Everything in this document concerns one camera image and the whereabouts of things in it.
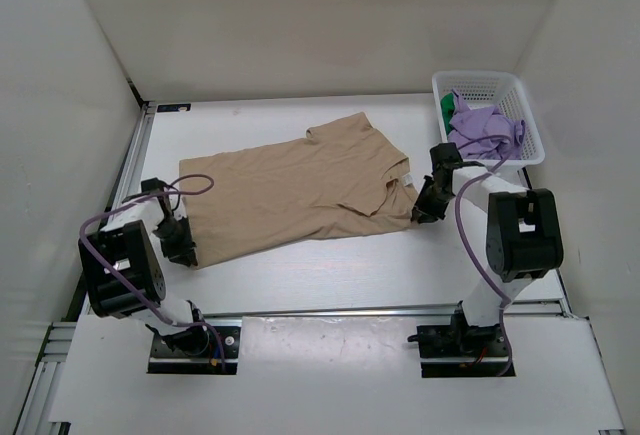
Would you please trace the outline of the beige t shirt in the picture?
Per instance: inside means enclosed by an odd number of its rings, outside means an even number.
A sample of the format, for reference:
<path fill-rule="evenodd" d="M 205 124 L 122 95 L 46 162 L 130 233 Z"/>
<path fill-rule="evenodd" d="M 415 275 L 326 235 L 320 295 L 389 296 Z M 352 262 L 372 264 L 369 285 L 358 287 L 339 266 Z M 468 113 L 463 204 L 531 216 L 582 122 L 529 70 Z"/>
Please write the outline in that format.
<path fill-rule="evenodd" d="M 292 141 L 183 159 L 201 268 L 300 240 L 410 227 L 410 161 L 363 112 Z"/>

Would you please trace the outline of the purple t shirt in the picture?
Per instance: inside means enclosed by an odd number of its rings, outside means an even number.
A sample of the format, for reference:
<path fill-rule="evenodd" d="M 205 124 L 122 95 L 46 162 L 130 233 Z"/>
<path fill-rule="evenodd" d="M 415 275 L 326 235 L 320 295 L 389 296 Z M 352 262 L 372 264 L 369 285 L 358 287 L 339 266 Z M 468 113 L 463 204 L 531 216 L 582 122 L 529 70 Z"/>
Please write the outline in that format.
<path fill-rule="evenodd" d="M 512 120 L 495 106 L 471 108 L 455 90 L 455 114 L 447 141 L 455 143 L 464 159 L 520 159 L 526 135 L 526 122 Z"/>

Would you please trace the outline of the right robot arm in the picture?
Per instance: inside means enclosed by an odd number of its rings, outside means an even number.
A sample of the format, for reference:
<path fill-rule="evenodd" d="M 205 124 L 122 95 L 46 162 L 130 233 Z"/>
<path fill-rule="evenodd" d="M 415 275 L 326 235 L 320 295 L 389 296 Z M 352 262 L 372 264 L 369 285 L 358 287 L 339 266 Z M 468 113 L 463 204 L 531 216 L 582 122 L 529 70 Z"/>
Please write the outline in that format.
<path fill-rule="evenodd" d="M 464 200 L 486 214 L 485 261 L 467 237 Z M 561 265 L 564 249 L 551 191 L 513 184 L 479 165 L 438 168 L 424 177 L 412 220 L 435 223 L 448 211 L 481 277 L 461 302 L 465 320 L 449 330 L 452 348 L 470 355 L 484 344 L 484 327 L 498 325 L 504 310 L 526 287 Z"/>

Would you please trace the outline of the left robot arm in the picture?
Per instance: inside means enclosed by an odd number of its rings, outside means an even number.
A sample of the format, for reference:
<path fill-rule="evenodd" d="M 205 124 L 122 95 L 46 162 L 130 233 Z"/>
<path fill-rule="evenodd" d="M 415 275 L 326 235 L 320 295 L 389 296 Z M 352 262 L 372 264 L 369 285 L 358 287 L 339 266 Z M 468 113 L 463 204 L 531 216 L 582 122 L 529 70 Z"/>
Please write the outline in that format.
<path fill-rule="evenodd" d="M 145 196 L 84 221 L 79 254 L 90 306 L 102 318 L 133 318 L 175 335 L 188 355 L 206 350 L 210 332 L 196 305 L 169 293 L 158 257 L 198 264 L 189 220 L 164 197 Z"/>

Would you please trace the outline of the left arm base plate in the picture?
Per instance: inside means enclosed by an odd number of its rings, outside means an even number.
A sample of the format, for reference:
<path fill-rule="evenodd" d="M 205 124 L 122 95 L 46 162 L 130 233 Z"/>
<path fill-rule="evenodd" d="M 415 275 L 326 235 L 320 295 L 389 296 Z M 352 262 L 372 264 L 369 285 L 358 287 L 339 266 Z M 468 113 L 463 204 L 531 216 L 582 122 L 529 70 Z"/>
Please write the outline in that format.
<path fill-rule="evenodd" d="M 162 337 L 155 333 L 149 352 L 148 374 L 235 375 L 241 342 L 241 327 L 215 326 L 224 355 L 215 335 L 205 329 L 199 334 L 189 329 Z"/>

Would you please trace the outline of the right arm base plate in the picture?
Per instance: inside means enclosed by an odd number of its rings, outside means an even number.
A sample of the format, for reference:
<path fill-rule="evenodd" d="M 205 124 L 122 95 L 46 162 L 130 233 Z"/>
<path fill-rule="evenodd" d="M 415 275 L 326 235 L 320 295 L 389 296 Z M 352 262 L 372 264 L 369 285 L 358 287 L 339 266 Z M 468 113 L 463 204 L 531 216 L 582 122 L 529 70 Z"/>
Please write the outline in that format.
<path fill-rule="evenodd" d="M 497 378 L 515 377 L 499 325 L 458 330 L 445 325 L 420 325 L 407 337 L 418 348 L 421 377 Z"/>

